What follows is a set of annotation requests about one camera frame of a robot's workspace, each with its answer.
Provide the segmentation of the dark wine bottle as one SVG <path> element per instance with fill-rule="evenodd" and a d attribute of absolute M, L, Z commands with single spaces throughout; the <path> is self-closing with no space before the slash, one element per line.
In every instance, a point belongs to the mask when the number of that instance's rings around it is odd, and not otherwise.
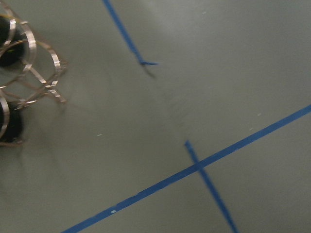
<path fill-rule="evenodd" d="M 8 102 L 8 108 L 10 112 L 9 121 L 3 136 L 0 137 L 0 141 L 12 143 L 20 137 L 23 131 L 23 121 L 21 113 L 16 109 L 15 104 Z"/>
<path fill-rule="evenodd" d="M 0 17 L 0 47 L 4 45 L 9 37 L 10 31 L 10 22 L 8 18 L 3 16 Z M 13 44 L 17 41 L 26 39 L 25 35 L 22 35 L 23 31 L 20 26 L 16 26 L 15 33 L 13 38 L 11 39 L 11 43 Z M 16 44 L 9 47 L 3 55 L 0 57 L 0 66 L 8 67 L 16 63 L 20 58 L 23 57 L 25 53 L 24 43 Z"/>

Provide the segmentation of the dark wine bottle front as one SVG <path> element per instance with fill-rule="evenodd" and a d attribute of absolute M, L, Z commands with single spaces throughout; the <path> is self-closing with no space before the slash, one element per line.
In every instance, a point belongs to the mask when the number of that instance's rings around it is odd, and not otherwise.
<path fill-rule="evenodd" d="M 20 137 L 23 131 L 23 121 L 21 113 L 16 109 L 15 104 L 8 102 L 8 108 L 10 112 L 9 121 L 3 136 L 0 137 L 0 141 L 12 143 Z"/>

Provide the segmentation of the dark wine bottle middle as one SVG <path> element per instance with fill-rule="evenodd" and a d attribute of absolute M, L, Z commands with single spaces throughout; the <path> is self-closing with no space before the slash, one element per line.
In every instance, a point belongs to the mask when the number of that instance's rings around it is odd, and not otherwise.
<path fill-rule="evenodd" d="M 9 37 L 10 31 L 10 22 L 8 18 L 3 16 L 0 17 L 0 47 L 4 45 Z M 26 39 L 25 35 L 22 35 L 23 31 L 20 26 L 16 26 L 15 33 L 13 38 L 11 39 L 11 43 L 13 44 L 17 41 Z M 3 55 L 0 57 L 0 66 L 8 67 L 16 63 L 20 58 L 23 57 L 25 53 L 24 43 L 16 44 L 9 47 Z"/>

